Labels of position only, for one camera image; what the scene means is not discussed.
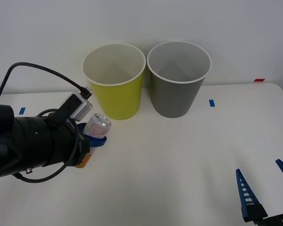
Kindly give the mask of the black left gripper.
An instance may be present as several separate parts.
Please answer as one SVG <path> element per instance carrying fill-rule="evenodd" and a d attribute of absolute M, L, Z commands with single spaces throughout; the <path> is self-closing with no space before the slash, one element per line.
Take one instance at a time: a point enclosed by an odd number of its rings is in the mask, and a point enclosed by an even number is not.
<path fill-rule="evenodd" d="M 76 124 L 70 119 L 67 119 L 65 123 L 59 128 L 53 130 L 53 152 L 51 156 L 51 165 L 67 162 L 71 156 L 75 139 L 78 136 L 78 145 L 75 149 L 74 157 L 70 160 L 68 166 L 76 166 L 80 164 L 90 148 L 101 147 L 107 141 L 107 137 L 96 138 L 88 135 L 84 135 L 84 129 L 87 123 Z"/>

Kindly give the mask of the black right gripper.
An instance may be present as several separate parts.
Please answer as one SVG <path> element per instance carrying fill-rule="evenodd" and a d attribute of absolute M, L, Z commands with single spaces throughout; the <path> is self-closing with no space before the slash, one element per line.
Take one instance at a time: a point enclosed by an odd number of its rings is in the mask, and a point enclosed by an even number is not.
<path fill-rule="evenodd" d="M 277 159 L 275 162 L 283 173 L 283 161 Z M 237 169 L 235 172 L 243 220 L 245 222 L 254 221 L 254 224 L 257 226 L 283 226 L 283 214 L 267 217 L 268 214 L 253 193 L 241 171 Z"/>

